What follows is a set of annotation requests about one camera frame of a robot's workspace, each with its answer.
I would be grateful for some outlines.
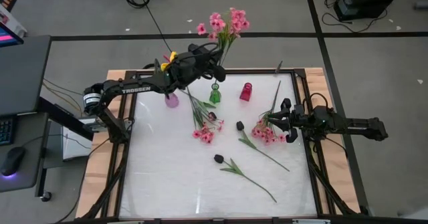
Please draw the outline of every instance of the white table surface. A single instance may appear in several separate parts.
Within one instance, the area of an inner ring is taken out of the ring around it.
[[[180,104],[167,108],[164,96],[154,92],[137,96],[128,166],[120,208],[121,219],[215,218],[215,217],[309,217],[316,215],[303,140],[264,146],[251,137],[259,115],[269,110],[278,82],[280,103],[296,99],[289,74],[228,75],[220,83],[221,103],[214,109],[225,120],[212,144],[192,137],[193,116],[189,97],[175,94]],[[244,83],[253,84],[249,102],[239,99]],[[192,94],[208,101],[213,80],[198,80],[189,86]],[[290,169],[285,171],[259,152],[238,141],[236,122],[242,121],[253,143]],[[278,201],[213,160],[215,154],[232,158],[239,168],[265,187]]]

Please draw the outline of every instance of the black flower bud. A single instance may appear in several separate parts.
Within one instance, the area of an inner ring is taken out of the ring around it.
[[[223,163],[223,161],[225,160],[225,158],[222,155],[220,155],[220,154],[216,154],[214,156],[214,160],[215,160],[215,162],[221,164],[221,163]]]
[[[243,124],[242,124],[242,122],[241,122],[241,121],[236,122],[236,128],[237,128],[239,131],[243,130]]]
[[[212,119],[212,120],[216,120],[216,119],[217,119],[217,116],[214,114],[214,112],[210,112],[210,113],[208,113],[208,117],[209,117],[210,119]]]

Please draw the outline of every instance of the monitor screen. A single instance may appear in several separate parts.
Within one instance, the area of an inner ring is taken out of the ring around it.
[[[0,47],[22,44],[24,41],[8,29],[4,24],[0,23]]]

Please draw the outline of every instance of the keyboard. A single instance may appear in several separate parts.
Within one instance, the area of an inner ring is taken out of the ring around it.
[[[13,131],[15,129],[15,117],[0,118],[0,146],[13,144]]]

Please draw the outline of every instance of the computer mouse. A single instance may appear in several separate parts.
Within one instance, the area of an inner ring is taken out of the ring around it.
[[[6,155],[6,159],[1,165],[1,174],[5,177],[15,174],[18,171],[19,165],[21,164],[22,158],[25,155],[25,148],[15,147],[9,150]]]

